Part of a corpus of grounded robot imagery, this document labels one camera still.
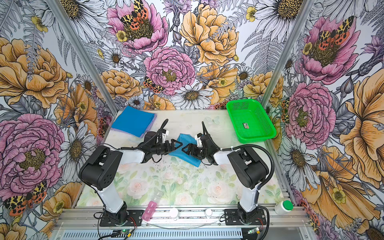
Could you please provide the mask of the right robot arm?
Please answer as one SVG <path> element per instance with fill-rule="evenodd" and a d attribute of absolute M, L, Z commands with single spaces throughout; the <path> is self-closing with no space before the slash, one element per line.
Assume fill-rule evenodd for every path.
<path fill-rule="evenodd" d="M 249 224 L 261 210 L 259 195 L 275 172 L 271 154 L 263 147 L 245 144 L 230 148 L 220 148 L 209 134 L 198 134 L 196 144 L 188 144 L 182 152 L 199 160 L 207 159 L 210 164 L 231 165 L 238 180 L 243 185 L 238 203 L 238 216 L 244 224 Z"/>

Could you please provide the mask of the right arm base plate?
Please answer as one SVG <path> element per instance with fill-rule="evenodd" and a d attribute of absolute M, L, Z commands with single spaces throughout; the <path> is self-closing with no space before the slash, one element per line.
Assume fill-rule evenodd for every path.
<path fill-rule="evenodd" d="M 267 223 L 265 211 L 262 209 L 254 209 L 250 213 L 238 209 L 225 209 L 224 213 L 227 226 L 261 226 Z"/>

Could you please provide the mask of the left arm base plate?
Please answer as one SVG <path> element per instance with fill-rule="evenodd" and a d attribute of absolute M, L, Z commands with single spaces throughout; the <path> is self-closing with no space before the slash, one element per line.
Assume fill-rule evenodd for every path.
<path fill-rule="evenodd" d="M 103 212 L 100 220 L 101 227 L 134 227 L 142 224 L 142 210 L 129 210 L 119 213 Z"/>

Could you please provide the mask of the green plastic basket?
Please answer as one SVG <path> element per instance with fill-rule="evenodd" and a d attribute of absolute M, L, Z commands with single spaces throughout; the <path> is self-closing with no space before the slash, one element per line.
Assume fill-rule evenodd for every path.
<path fill-rule="evenodd" d="M 253 99 L 229 101 L 226 108 L 240 143 L 263 142 L 277 135 L 275 126 L 258 101 Z"/>

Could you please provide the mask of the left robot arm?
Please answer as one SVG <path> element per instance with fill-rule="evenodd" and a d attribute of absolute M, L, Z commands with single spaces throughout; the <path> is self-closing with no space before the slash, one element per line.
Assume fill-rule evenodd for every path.
<path fill-rule="evenodd" d="M 98 146 L 81 167 L 79 178 L 94 189 L 102 200 L 104 210 L 102 223 L 107 226 L 122 226 L 129 219 L 127 204 L 119 196 L 114 179 L 120 165 L 144 164 L 153 156 L 165 156 L 178 150 L 183 143 L 166 140 L 168 131 L 148 132 L 137 147 L 114 149 Z"/>

